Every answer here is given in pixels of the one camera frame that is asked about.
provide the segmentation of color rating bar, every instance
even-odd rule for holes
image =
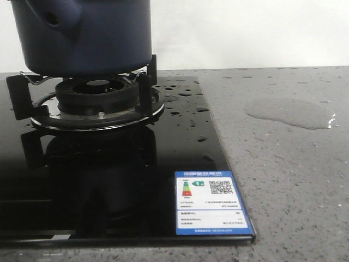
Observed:
[[[183,196],[185,195],[191,195],[191,191],[190,191],[190,187],[188,185],[188,182],[184,182],[184,185],[183,185],[183,193],[182,193]]]

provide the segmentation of countertop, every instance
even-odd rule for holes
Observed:
[[[348,71],[158,72],[198,77],[257,229],[254,244],[0,249],[0,261],[349,261]]]

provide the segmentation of water puddle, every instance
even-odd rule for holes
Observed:
[[[335,120],[335,114],[326,106],[291,97],[256,99],[246,105],[245,112],[254,118],[312,130],[331,128]]]

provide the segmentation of blue label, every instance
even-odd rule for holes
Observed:
[[[176,172],[176,234],[253,234],[231,171]]]

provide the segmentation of pot handle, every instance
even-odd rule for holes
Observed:
[[[53,30],[68,32],[81,20],[75,0],[26,0],[30,9]]]

